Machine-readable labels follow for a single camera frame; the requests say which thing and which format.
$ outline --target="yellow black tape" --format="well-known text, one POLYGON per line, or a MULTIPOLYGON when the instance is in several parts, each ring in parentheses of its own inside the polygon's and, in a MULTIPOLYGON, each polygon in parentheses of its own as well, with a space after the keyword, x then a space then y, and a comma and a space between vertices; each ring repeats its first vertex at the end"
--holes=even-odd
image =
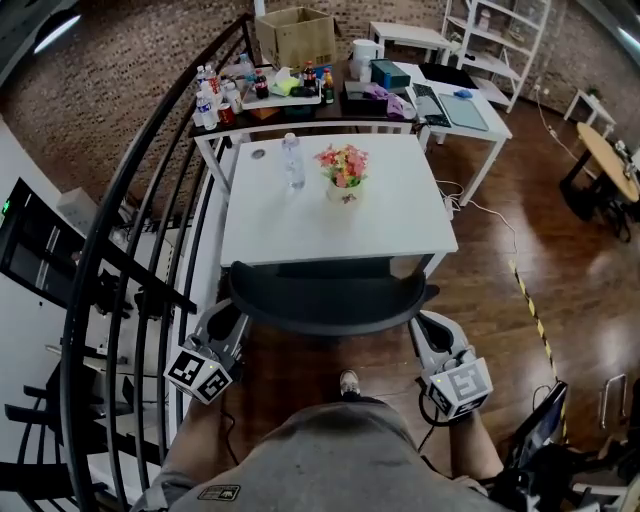
MULTIPOLYGON (((533 299, 531 298, 531 295, 529 295, 529 292, 527 292, 527 288, 524 285, 524 281, 522 280, 522 278, 520 277, 520 275, 518 274, 518 269, 516 268, 516 264, 514 261, 509 261, 509 267, 511 267, 511 271, 513 272, 513 275, 516 278, 516 281, 518 281, 518 286, 520 286, 520 290, 522 291, 522 295, 524 296, 524 299, 527 301, 527 305, 529 306, 529 313, 531 313, 531 316, 533 317, 533 320, 536 323, 536 327, 538 328, 538 334, 540 335, 540 339, 542 340, 542 343, 544 344, 544 350, 547 354, 547 358, 549 359, 549 364, 551 365, 551 371, 553 372, 553 378, 558 381, 558 371, 556 369, 556 363, 553 360, 553 354, 551 352, 551 345, 549 344, 549 340, 547 339, 547 335, 544 332, 544 327, 542 326, 542 321, 540 320, 540 317, 538 316, 538 311, 536 310, 535 305, 533 304, 533 299)), ((562 412, 560 413, 560 421, 562 422, 562 442, 564 444, 567 444, 569 442, 569 438, 567 436, 567 418, 565 415, 565 404, 562 404, 562 412)))

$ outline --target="flower pot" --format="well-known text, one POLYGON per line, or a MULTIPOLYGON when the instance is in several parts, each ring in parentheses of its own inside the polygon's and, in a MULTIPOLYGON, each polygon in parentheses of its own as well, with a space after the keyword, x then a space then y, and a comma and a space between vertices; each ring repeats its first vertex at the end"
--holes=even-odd
POLYGON ((336 187, 334 183, 329 180, 329 186, 327 188, 327 197, 332 203, 349 204, 357 202, 362 196, 362 182, 355 187, 340 188, 336 187))

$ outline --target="round wooden table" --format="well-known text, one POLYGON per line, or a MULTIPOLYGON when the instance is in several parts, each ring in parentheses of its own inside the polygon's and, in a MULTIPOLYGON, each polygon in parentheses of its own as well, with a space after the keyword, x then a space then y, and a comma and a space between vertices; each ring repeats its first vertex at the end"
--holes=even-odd
POLYGON ((578 135, 587 149, 560 182, 560 190, 565 201, 569 208, 585 221, 591 220, 596 207, 606 207, 605 209, 614 214, 615 218, 608 220, 612 221, 616 236, 620 235, 623 228, 628 232, 624 212, 613 198, 620 192, 628 201, 635 203, 640 199, 638 187, 631 178, 625 176, 623 161, 602 135, 585 123, 578 123, 578 135), (589 187, 580 189, 573 185, 573 180, 592 156, 602 172, 589 187))

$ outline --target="brick wall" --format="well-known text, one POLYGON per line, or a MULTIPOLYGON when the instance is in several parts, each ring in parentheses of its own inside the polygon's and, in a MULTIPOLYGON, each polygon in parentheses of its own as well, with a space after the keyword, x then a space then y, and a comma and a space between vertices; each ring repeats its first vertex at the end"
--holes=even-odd
MULTIPOLYGON (((252 9, 251 0, 80 0, 77 10, 83 17, 71 32, 26 57, 9 77, 0 112, 54 185, 62 192, 80 186, 99 201, 136 132, 180 73, 224 27, 252 9)), ((144 195, 193 94, 195 86, 149 149, 130 189, 135 197, 144 195)), ((183 136, 156 212, 173 188, 171 171, 187 146, 183 136)), ((188 189, 189 179, 180 201, 188 189)))
MULTIPOLYGON (((539 5, 540 0, 520 0, 539 5)), ((440 30, 445 0, 267 0, 267 10, 306 5, 334 15, 343 57, 371 20, 440 30)), ((0 112, 40 168, 63 192, 82 186, 100 199, 144 120, 185 66, 251 0, 80 0, 83 19, 72 33, 25 59, 3 86, 0 112)), ((421 50, 390 49, 390 57, 421 61, 421 50)), ((594 85, 628 143, 640 142, 635 101, 640 71, 576 0, 553 0, 549 23, 525 94, 540 77, 543 102, 563 111, 576 87, 594 85)), ((185 95, 180 107, 191 94, 185 95)), ((131 191, 137 197, 155 168, 182 108, 149 151, 131 191)), ((180 143, 177 163, 187 141, 180 143)), ((159 201, 171 186, 169 177, 159 201)))

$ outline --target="small white table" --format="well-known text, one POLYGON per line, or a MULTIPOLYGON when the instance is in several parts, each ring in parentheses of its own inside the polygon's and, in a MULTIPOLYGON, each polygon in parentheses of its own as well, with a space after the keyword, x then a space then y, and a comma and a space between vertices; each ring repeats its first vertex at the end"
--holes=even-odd
MULTIPOLYGON (((420 67, 416 64, 407 64, 404 62, 395 62, 394 64, 411 77, 412 85, 414 83, 428 85, 433 89, 433 92, 436 94, 436 96, 438 96, 439 94, 453 95, 454 92, 461 89, 461 87, 456 85, 427 80, 426 78, 424 78, 422 71, 420 71, 420 67)), ((469 184, 465 186, 464 194, 462 194, 462 196, 460 197, 461 206, 465 206, 469 202, 471 196, 474 194, 484 177, 489 172, 489 169, 500 153, 502 146, 507 141, 507 139, 510 139, 512 137, 507 125, 498 115, 496 110, 487 101, 487 99, 480 93, 480 91, 477 89, 473 89, 470 92, 472 94, 472 97, 469 99, 469 101, 473 102, 474 106, 478 110, 478 113, 484 119, 488 130, 476 130, 474 128, 457 126, 451 122, 451 119, 449 119, 451 127, 445 128, 443 126, 424 125, 419 134, 420 144, 423 149, 426 149, 427 141, 429 140, 429 136, 431 135, 431 133, 434 133, 441 137, 439 143, 442 143, 442 139, 444 138, 444 136, 449 134, 460 135, 462 137, 471 137, 474 139, 482 139, 492 142, 491 148, 489 149, 484 164, 474 173, 469 184)), ((407 87, 407 94, 415 105, 416 96, 412 87, 407 87)))
POLYGON ((571 101, 571 105, 569 105, 569 108, 567 109, 567 112, 564 115, 564 120, 566 121, 567 119, 569 119, 569 116, 573 112, 573 109, 576 108, 576 104, 578 103, 579 99, 582 99, 587 105, 589 105, 589 107, 592 110, 591 115, 589 116, 585 124, 587 124, 588 126, 591 126, 598 116, 602 117, 602 119, 605 120, 605 122, 607 123, 607 126, 604 129, 602 136, 606 138, 607 135, 609 135, 613 131, 613 128, 615 127, 616 122, 613 120, 613 117, 609 115, 609 112, 607 112, 604 109, 604 107, 602 106, 602 103, 600 103, 598 98, 596 98, 595 96, 591 96, 590 94, 587 94, 586 92, 581 91, 580 89, 578 89, 578 92, 576 92, 576 95, 573 97, 573 100, 571 101))
POLYGON ((451 43, 442 37, 439 32, 430 28, 372 21, 369 23, 369 39, 380 43, 383 47, 385 41, 393 41, 395 44, 402 46, 425 48, 427 50, 425 62, 429 62, 432 50, 442 50, 440 64, 444 66, 449 62, 449 56, 451 55, 451 43))
POLYGON ((458 244, 429 164, 414 135, 301 137, 306 184, 288 187, 281 139, 242 144, 227 211, 221 265, 427 256, 425 275, 458 244), (326 197, 328 180, 314 158, 329 144, 369 153, 363 196, 348 204, 326 197), (254 159, 254 151, 265 155, 254 159))

